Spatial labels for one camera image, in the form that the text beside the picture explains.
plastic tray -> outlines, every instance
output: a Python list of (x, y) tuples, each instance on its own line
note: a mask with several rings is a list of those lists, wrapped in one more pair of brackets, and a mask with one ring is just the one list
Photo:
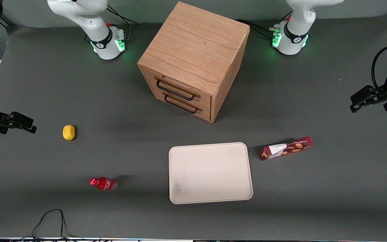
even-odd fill
[(169, 198), (174, 204), (248, 200), (253, 196), (243, 143), (172, 147)]

yellow lemon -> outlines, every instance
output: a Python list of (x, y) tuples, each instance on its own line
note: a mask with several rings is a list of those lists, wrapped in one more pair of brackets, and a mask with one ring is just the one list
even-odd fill
[(76, 135), (76, 132), (74, 130), (74, 126), (67, 125), (63, 128), (62, 132), (63, 138), (66, 140), (73, 140), (74, 136)]

black metal handle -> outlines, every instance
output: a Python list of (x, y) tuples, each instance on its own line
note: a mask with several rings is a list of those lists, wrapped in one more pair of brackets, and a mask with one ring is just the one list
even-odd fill
[(189, 97), (186, 97), (186, 96), (184, 96), (184, 95), (180, 95), (180, 94), (178, 94), (178, 93), (176, 93), (176, 92), (173, 92), (173, 91), (171, 91), (170, 89), (167, 89), (167, 88), (165, 88), (165, 87), (161, 87), (160, 85), (159, 85), (159, 83), (161, 82), (161, 80), (159, 80), (159, 79), (157, 79), (158, 81), (156, 82), (156, 85), (158, 86), (158, 88), (160, 88), (160, 89), (162, 89), (162, 90), (164, 90), (164, 91), (166, 91), (166, 92), (169, 92), (169, 93), (171, 93), (172, 95), (176, 95), (176, 96), (178, 96), (179, 98), (183, 98), (184, 100), (187, 100), (187, 101), (192, 101), (194, 98), (195, 98), (195, 95), (193, 94), (192, 95), (192, 97), (191, 98), (189, 98)]
[(190, 113), (190, 114), (195, 114), (195, 113), (198, 112), (198, 108), (196, 108), (194, 111), (191, 111), (191, 110), (186, 109), (186, 108), (184, 108), (184, 107), (182, 107), (182, 106), (180, 106), (180, 105), (177, 105), (177, 104), (175, 104), (175, 103), (173, 103), (173, 102), (168, 101), (166, 98), (168, 98), (168, 95), (165, 95), (164, 100), (165, 100), (167, 103), (169, 103), (169, 104), (171, 104), (171, 105), (173, 105), (173, 106), (175, 106), (175, 107), (177, 107), (177, 108), (179, 108), (179, 109), (181, 109), (181, 110), (183, 110), (183, 111), (186, 111), (186, 112), (188, 112), (188, 113)]

red bottle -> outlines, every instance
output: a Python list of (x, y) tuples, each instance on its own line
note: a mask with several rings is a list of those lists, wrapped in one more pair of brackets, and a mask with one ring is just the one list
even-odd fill
[(106, 177), (92, 178), (89, 183), (100, 190), (113, 191), (117, 187), (117, 181)]

wooden drawer cabinet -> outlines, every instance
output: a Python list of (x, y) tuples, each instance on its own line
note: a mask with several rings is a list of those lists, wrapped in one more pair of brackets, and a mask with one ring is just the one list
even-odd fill
[(178, 2), (137, 64), (157, 99), (214, 122), (248, 35), (248, 25)]

